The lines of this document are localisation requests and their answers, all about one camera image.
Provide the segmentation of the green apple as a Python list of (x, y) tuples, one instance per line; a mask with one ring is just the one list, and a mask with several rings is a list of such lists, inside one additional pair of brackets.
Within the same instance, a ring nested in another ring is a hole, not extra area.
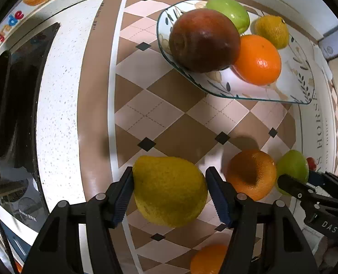
[(303, 154), (289, 150), (276, 163), (277, 177), (287, 174), (303, 184), (308, 182), (309, 166)]
[(250, 17), (247, 10), (235, 0), (209, 0), (206, 8), (216, 10), (227, 16), (240, 35), (245, 33), (250, 26)]

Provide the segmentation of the grey spray can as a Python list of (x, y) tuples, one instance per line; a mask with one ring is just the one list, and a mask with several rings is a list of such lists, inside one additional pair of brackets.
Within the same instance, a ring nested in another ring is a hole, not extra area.
[(338, 26), (318, 42), (327, 61), (338, 57)]

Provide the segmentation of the bright orange front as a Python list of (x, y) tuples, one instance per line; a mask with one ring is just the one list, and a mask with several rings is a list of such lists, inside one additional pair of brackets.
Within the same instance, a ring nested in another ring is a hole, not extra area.
[(191, 259), (191, 274), (218, 274), (226, 253), (227, 246), (224, 244), (205, 246)]

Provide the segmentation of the bright orange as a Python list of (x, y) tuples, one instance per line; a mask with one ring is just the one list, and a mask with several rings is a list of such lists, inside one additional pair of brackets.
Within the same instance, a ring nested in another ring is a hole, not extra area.
[(282, 61), (269, 40), (258, 35), (244, 35), (240, 37), (240, 54), (233, 68), (244, 81), (264, 86), (278, 80)]
[(226, 253), (227, 246), (224, 244), (205, 246), (191, 259), (191, 274), (218, 274)]

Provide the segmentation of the dark red apple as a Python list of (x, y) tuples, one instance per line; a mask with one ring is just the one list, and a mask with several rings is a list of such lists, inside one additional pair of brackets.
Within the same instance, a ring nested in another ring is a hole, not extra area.
[(238, 59), (240, 35), (233, 22), (221, 12), (195, 9), (174, 23), (169, 48), (174, 60), (189, 71), (218, 71)]

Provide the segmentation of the white crumpled tissue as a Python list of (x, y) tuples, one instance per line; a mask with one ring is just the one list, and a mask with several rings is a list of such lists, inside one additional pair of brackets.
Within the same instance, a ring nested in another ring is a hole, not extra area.
[(319, 46), (314, 45), (313, 46), (313, 52), (314, 52), (314, 61), (315, 63), (319, 66), (319, 68), (322, 70), (324, 73), (325, 77), (329, 80), (332, 81), (333, 79), (333, 74), (332, 71), (330, 70), (330, 67), (323, 56), (323, 53)]

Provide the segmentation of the yellow lemon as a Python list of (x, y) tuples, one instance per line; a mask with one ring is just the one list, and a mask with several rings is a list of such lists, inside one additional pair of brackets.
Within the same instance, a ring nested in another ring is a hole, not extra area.
[(137, 209), (153, 224), (185, 226), (200, 215), (206, 204), (205, 177), (187, 160), (140, 156), (132, 173)]
[(280, 16), (266, 15), (254, 23), (256, 35), (269, 40), (276, 49), (286, 48), (289, 40), (287, 24)]

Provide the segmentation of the oval patterned glass plate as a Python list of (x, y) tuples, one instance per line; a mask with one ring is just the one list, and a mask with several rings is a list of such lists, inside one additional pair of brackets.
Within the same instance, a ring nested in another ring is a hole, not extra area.
[(205, 0), (185, 0), (164, 9), (157, 18), (158, 47), (164, 59), (182, 76), (208, 94), (221, 98), (278, 101), (308, 105), (315, 96), (314, 76), (308, 58), (293, 33), (289, 33), (288, 45), (279, 50), (282, 61), (278, 79), (258, 86), (245, 81), (238, 71), (229, 66), (207, 73), (192, 72), (177, 63), (171, 55), (169, 37), (174, 23), (188, 11), (204, 7)]

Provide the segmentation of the brownish orange fruit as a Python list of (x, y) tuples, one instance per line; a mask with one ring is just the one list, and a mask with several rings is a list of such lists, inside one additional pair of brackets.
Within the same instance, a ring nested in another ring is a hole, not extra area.
[(260, 150), (248, 149), (230, 160), (225, 178), (238, 193), (244, 193), (258, 201), (273, 189), (277, 170), (270, 155)]

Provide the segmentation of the red cherry tomato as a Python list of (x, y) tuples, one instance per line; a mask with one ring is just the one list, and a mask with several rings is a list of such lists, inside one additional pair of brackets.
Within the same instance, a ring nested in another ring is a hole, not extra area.
[(316, 171), (317, 170), (317, 164), (316, 160), (312, 157), (308, 157), (307, 159), (308, 167), (310, 171)]

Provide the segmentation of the checkered tablecloth with text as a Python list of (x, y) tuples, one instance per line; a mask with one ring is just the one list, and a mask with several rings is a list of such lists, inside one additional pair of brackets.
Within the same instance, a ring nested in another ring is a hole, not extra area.
[(314, 76), (308, 105), (210, 95), (160, 53), (157, 18), (185, 0), (103, 0), (82, 61), (77, 106), (84, 196), (105, 192), (143, 155), (177, 156), (205, 170), (227, 167), (242, 150), (278, 160), (295, 149), (338, 176), (338, 94), (314, 61), (320, 35), (277, 6), (236, 0), (251, 18), (283, 17)]

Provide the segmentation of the colourful wall sticker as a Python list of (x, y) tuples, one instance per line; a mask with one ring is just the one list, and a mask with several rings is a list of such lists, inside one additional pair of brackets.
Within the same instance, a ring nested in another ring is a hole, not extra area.
[(0, 43), (5, 41), (13, 27), (28, 16), (30, 11), (25, 10), (26, 7), (35, 8), (45, 2), (47, 2), (47, 0), (21, 0), (21, 2), (18, 2), (15, 8), (11, 10), (0, 23)]

